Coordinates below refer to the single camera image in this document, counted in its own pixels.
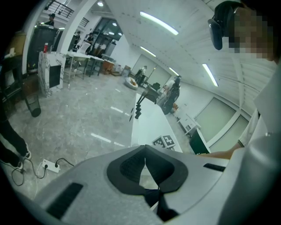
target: white cabinet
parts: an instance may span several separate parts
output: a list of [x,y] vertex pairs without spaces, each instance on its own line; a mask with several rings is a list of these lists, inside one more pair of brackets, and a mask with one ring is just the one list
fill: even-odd
[[180,113],[179,117],[180,120],[178,121],[178,123],[180,123],[184,127],[185,134],[192,135],[196,128],[201,128],[193,118],[187,115],[187,113]]

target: gray floor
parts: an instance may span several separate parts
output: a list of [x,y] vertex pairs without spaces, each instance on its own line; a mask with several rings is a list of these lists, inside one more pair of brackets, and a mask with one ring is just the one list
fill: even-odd
[[[33,118],[24,103],[19,103],[17,111],[9,121],[17,133],[28,143],[32,152],[32,161],[38,176],[43,175],[40,163],[43,159],[55,162],[65,158],[73,164],[85,159],[106,154],[129,145],[128,133],[124,126],[129,113],[128,108],[135,93],[142,93],[127,88],[123,77],[103,75],[85,77],[76,76],[70,85],[64,83],[64,89],[48,98],[40,98],[42,113]],[[184,153],[191,153],[188,138],[184,135],[176,118],[167,115]],[[60,161],[61,171],[56,174],[46,171],[45,177],[36,179],[31,164],[26,161],[24,184],[20,187],[12,185],[16,190],[33,199],[49,182],[66,172],[71,166]],[[4,166],[11,179],[12,169]],[[157,188],[148,170],[144,169],[141,185],[145,188]],[[21,183],[22,176],[14,173],[14,179]]]

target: electrical outlet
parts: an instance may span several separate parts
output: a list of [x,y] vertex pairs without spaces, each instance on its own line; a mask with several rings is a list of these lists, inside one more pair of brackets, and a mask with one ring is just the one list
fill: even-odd
[[54,163],[52,163],[46,159],[43,159],[42,166],[45,168],[45,165],[48,165],[48,167],[47,167],[48,170],[53,171],[55,173],[58,173],[61,170],[60,165],[58,165],[58,167],[55,167]]

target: railing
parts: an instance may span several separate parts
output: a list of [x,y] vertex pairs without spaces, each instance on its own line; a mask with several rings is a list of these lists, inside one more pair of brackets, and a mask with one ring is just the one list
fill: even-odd
[[[74,13],[74,11],[71,8],[68,8],[67,6],[65,6],[57,1],[53,1],[53,0],[50,0],[48,2],[47,6],[45,7],[45,10],[49,10],[55,14],[64,16],[66,18],[70,18],[72,16],[72,14]],[[89,20],[87,20],[86,18],[83,18],[80,22],[80,25],[85,27],[88,22],[89,22]]]

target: black headset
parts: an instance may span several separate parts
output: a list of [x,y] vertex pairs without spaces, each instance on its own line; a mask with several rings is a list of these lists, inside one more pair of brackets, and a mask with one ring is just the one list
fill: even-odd
[[215,8],[213,18],[208,20],[211,40],[217,50],[223,48],[223,37],[229,37],[229,27],[238,7],[243,7],[243,4],[225,1]]

